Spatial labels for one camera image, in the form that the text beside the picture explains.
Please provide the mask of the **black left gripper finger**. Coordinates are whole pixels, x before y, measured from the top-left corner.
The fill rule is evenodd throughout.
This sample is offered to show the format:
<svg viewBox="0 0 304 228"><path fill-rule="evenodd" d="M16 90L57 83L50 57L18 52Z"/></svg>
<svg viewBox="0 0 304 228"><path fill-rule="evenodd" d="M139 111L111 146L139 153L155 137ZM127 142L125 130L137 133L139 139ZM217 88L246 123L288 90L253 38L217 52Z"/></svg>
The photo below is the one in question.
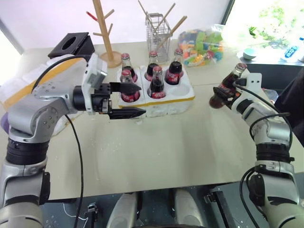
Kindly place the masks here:
<svg viewBox="0 0 304 228"><path fill-rule="evenodd" d="M112 92L120 92L124 94L133 94L141 90L141 87L134 83L110 82Z"/></svg>
<svg viewBox="0 0 304 228"><path fill-rule="evenodd" d="M146 110L138 107L124 107L122 109L112 109L108 115L111 120L132 119L146 113Z"/></svg>

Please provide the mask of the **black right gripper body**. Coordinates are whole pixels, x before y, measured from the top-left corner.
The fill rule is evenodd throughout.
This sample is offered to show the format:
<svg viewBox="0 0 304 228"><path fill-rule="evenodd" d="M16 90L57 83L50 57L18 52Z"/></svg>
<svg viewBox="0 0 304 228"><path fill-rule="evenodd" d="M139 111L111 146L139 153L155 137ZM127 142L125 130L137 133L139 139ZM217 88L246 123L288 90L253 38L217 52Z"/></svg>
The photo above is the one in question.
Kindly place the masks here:
<svg viewBox="0 0 304 228"><path fill-rule="evenodd" d="M228 94L228 99L225 102L225 105L227 107L232 107L233 103L235 102L236 99L238 99L241 95L241 92L239 92L237 89L231 89L229 94Z"/></svg>

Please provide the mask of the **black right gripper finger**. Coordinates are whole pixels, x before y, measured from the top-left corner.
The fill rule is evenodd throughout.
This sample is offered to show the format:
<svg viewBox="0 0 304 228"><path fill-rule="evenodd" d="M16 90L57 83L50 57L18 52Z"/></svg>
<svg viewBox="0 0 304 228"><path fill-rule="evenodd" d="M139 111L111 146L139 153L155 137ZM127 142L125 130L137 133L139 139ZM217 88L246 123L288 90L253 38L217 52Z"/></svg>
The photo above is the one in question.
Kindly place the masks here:
<svg viewBox="0 0 304 228"><path fill-rule="evenodd" d="M231 96L230 90L221 87L213 87L214 95L216 96Z"/></svg>

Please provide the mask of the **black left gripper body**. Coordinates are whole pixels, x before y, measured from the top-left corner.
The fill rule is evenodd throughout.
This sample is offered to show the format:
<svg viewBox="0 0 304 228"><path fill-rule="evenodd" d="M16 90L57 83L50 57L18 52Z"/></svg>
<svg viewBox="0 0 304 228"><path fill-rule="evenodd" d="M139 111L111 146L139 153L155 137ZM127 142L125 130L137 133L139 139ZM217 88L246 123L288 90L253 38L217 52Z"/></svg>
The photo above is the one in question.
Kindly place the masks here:
<svg viewBox="0 0 304 228"><path fill-rule="evenodd" d="M112 111L111 84L101 84L99 89L95 89L91 95L92 109L100 114L110 114Z"/></svg>

